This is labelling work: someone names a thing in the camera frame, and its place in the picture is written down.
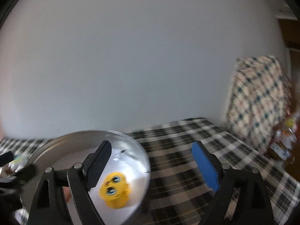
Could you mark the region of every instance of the metal bowl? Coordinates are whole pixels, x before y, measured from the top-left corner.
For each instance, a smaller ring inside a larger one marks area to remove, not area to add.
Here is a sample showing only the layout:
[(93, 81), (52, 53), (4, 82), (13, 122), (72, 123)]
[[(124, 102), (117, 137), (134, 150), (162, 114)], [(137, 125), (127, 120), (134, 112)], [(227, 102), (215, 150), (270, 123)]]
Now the metal bowl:
[[(106, 225), (124, 224), (140, 208), (150, 182), (150, 162), (144, 148), (126, 134), (105, 131), (82, 131), (59, 137), (38, 149), (27, 164), (35, 164), (37, 176), (24, 186), (21, 199), (30, 211), (34, 192), (43, 172), (52, 166), (55, 170), (68, 169), (76, 162), (83, 162), (93, 153), (103, 140), (112, 144), (111, 157), (95, 189), (89, 191), (90, 198)], [(97, 188), (102, 179), (111, 172), (122, 172), (130, 184), (131, 194), (128, 204), (120, 209), (111, 209), (99, 197)], [(74, 224), (81, 224), (73, 202), (68, 203)]]

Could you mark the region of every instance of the cartoon eye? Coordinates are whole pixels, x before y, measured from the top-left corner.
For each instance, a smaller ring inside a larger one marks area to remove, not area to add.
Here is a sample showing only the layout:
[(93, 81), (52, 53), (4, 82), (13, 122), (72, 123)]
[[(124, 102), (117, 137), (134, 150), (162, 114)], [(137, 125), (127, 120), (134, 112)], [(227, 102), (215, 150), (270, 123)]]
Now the cartoon eye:
[(121, 178), (120, 176), (114, 176), (114, 177), (112, 178), (112, 181), (113, 181), (114, 183), (118, 183), (118, 182), (122, 181), (122, 178)]
[(106, 189), (106, 194), (107, 195), (114, 195), (116, 193), (117, 193), (117, 190), (113, 187), (109, 187), (109, 188)]

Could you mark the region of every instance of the gray wall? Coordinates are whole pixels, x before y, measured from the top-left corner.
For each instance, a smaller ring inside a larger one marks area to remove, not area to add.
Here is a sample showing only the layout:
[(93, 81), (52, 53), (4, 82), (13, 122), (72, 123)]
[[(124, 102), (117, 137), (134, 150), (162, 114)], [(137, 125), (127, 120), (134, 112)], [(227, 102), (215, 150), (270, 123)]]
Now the gray wall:
[(20, 0), (0, 31), (11, 137), (219, 124), (237, 57), (285, 61), (264, 0)]

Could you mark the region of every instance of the yellow toy with eyes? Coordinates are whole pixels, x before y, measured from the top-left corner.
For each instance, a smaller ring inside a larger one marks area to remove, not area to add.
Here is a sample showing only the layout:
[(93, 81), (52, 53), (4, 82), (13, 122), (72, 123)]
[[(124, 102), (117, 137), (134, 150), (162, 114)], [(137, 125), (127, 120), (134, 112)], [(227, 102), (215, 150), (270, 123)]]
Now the yellow toy with eyes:
[(113, 209), (124, 207), (129, 199), (129, 193), (129, 184), (124, 174), (120, 172), (107, 175), (99, 190), (100, 197)]

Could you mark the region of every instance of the screw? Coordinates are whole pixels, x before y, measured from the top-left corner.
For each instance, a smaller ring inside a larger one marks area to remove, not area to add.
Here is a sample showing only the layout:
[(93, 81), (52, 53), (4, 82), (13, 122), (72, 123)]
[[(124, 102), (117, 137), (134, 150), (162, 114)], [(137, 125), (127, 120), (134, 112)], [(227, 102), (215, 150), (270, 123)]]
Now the screw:
[(259, 172), (258, 169), (257, 169), (256, 167), (253, 167), (253, 168), (251, 169), (251, 171), (252, 171), (253, 173), (258, 173), (258, 172)]
[(51, 171), (52, 171), (52, 167), (48, 167), (48, 168), (46, 168), (46, 170), (45, 170), (46, 173), (49, 173), (49, 172), (51, 172)]
[(82, 167), (82, 163), (81, 162), (77, 162), (77, 163), (74, 164), (74, 168), (75, 169), (79, 169), (81, 167)]
[(230, 165), (227, 163), (223, 163), (222, 168), (228, 170), (230, 168)]

